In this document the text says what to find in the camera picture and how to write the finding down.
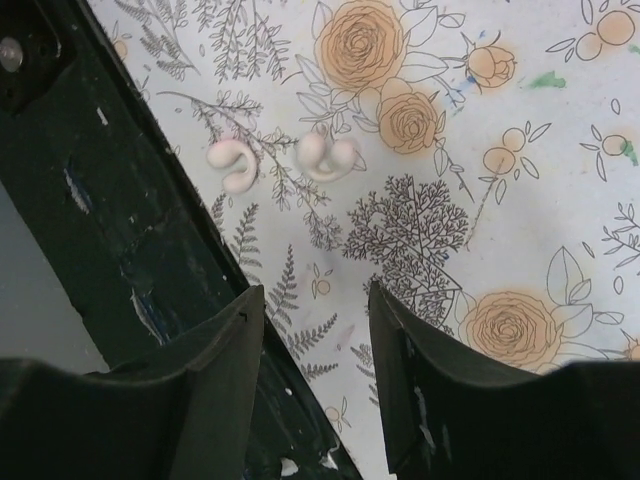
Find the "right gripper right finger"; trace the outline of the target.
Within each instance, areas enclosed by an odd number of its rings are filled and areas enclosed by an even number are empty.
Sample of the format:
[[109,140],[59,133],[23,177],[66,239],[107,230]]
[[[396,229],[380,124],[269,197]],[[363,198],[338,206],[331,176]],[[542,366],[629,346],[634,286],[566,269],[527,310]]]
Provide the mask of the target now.
[[378,283],[369,328],[387,465],[399,479],[635,479],[639,365],[536,375],[425,323]]

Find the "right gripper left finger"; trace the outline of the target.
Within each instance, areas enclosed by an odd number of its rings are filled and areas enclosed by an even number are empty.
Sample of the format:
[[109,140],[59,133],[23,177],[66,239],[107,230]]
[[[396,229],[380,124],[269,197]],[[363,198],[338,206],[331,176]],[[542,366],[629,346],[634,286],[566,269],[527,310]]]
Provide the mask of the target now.
[[1,363],[5,479],[238,479],[264,332],[253,286],[213,318],[107,373]]

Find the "floral table cloth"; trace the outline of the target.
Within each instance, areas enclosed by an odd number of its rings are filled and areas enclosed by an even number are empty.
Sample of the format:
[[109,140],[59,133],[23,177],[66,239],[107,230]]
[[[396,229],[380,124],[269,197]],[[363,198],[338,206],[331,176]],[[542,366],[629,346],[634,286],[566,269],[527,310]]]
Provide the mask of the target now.
[[[363,478],[389,477],[372,282],[532,373],[638,360],[637,2],[91,7]],[[307,179],[309,132],[353,171]],[[228,139],[258,162],[238,195]]]

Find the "white earbud front lower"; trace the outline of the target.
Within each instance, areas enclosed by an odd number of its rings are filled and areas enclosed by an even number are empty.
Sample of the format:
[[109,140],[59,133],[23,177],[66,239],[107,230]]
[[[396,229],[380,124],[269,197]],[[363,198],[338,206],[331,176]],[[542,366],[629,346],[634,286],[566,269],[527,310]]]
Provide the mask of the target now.
[[227,170],[222,187],[228,194],[247,192],[257,178],[257,158],[251,148],[239,140],[222,140],[211,145],[206,160],[213,169]]

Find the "white earbud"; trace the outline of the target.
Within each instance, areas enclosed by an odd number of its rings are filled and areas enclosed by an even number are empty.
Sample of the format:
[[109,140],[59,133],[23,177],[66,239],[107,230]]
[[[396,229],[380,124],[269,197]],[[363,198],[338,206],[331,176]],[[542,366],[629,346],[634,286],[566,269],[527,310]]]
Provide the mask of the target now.
[[357,160],[357,147],[349,140],[338,140],[329,146],[323,136],[309,132],[297,143],[297,165],[307,179],[316,183],[331,183],[345,177],[353,171]]
[[222,187],[228,194],[247,192],[257,178],[257,158],[251,148],[239,140],[222,140],[211,145],[206,160],[213,169],[227,170]]

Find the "white earbud front left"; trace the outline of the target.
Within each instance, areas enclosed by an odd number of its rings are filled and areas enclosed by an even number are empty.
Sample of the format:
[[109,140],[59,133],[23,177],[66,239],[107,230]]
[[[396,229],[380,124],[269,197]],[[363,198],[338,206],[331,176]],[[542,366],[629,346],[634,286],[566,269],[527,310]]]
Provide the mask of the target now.
[[353,171],[357,160],[357,147],[349,140],[338,140],[329,146],[323,136],[309,132],[297,143],[297,165],[307,179],[316,183],[331,183],[345,177]]

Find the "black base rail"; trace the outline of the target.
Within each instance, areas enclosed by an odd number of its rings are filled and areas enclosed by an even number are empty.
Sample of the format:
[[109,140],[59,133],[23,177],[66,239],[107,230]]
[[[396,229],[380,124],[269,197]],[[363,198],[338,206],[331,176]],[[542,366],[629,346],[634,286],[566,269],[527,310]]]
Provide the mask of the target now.
[[[253,287],[86,2],[5,1],[1,42],[1,182],[107,372]],[[238,479],[357,478],[263,304]]]

